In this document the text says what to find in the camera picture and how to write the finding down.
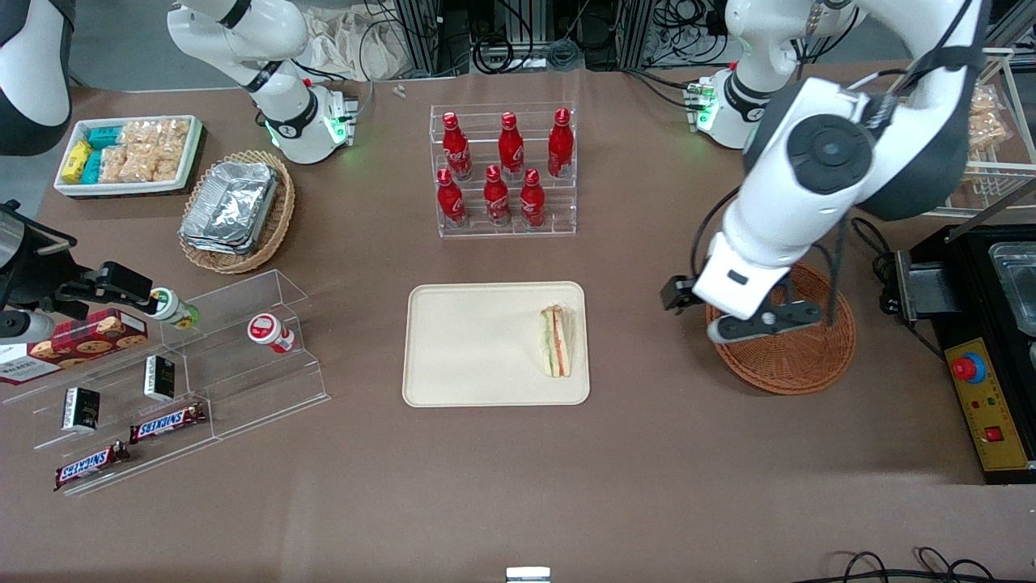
snickers bar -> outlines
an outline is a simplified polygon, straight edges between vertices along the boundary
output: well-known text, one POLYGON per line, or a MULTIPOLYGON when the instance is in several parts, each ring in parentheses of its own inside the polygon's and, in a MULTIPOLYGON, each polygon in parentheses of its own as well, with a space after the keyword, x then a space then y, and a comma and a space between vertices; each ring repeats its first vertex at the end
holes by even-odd
POLYGON ((54 475, 54 492, 57 492, 58 489, 69 482, 88 476, 102 468, 107 468, 112 464, 124 462, 128 459, 130 451, 126 450, 125 444, 121 441, 116 441, 93 456, 88 456, 75 464, 58 468, 54 475))
POLYGON ((178 430, 185 426, 193 426, 194 424, 199 424, 204 421, 205 408, 204 404, 198 402, 191 407, 185 407, 179 411, 174 411, 168 415, 163 415, 157 419, 151 419, 150 421, 141 426, 131 426, 130 427, 130 443, 135 444, 144 438, 151 436, 156 436, 164 434, 166 432, 171 432, 173 430, 178 430))

black machine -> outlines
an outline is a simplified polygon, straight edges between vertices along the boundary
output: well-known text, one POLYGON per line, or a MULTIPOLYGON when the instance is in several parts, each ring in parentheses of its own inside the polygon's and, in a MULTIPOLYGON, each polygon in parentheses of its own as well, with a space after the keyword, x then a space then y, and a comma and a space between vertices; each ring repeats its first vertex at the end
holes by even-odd
POLYGON ((931 321, 985 482, 1036 484, 1036 226, 951 228, 901 257, 905 312, 931 321))

cookie box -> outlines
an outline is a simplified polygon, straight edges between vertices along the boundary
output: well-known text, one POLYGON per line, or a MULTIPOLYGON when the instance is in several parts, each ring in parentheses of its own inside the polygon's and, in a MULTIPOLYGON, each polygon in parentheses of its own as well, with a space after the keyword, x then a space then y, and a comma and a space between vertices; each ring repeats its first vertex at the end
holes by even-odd
POLYGON ((45 375, 147 343, 147 324, 107 309, 58 324, 50 341, 0 347, 0 382, 21 385, 45 375))

emergency stop button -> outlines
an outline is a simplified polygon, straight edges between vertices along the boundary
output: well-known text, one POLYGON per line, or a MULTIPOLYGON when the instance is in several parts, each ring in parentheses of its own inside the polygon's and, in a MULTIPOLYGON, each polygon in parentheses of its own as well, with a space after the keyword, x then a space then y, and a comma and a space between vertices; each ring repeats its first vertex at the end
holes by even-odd
POLYGON ((985 381, 985 361, 975 353, 965 353, 950 363, 950 372, 953 377, 977 385, 985 381))

round wicker basket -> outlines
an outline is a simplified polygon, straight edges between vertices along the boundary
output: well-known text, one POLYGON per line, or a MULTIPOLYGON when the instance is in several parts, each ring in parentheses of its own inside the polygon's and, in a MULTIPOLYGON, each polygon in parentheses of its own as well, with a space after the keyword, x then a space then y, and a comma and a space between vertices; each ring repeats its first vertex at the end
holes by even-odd
MULTIPOLYGON (((831 287, 825 275, 809 265, 796 263, 792 283, 800 299, 818 303, 827 315, 831 287)), ((774 289, 772 294, 775 304, 783 302, 783 289, 774 289)), ((821 323, 776 337, 716 345, 716 350, 735 375, 765 391, 799 396, 824 390, 845 374, 856 352, 856 320, 845 298, 841 293, 837 296, 834 326, 821 323)), ((715 308, 707 308, 707 323, 720 316, 715 308)))
MULTIPOLYGON (((274 194, 276 198, 272 204, 270 204, 269 213, 266 214, 266 223, 263 225, 256 251, 251 255, 213 253, 189 246, 180 239, 180 247, 183 249, 183 253, 186 254, 188 259, 191 259, 192 263, 228 274, 249 271, 268 261, 284 240, 284 235, 288 232, 288 224, 291 222, 291 212, 295 208, 295 186, 291 182, 288 169, 275 155, 265 151, 248 150, 231 153, 220 162, 231 161, 244 163, 262 162, 271 168, 276 168, 279 174, 277 192, 274 194)), ((215 164, 209 167, 208 170, 205 170, 201 178, 195 182, 195 186, 191 191, 191 197, 188 199, 186 207, 183 209, 184 216, 191 210, 191 205, 198 198, 198 191, 201 190, 201 184, 214 167, 215 164)))

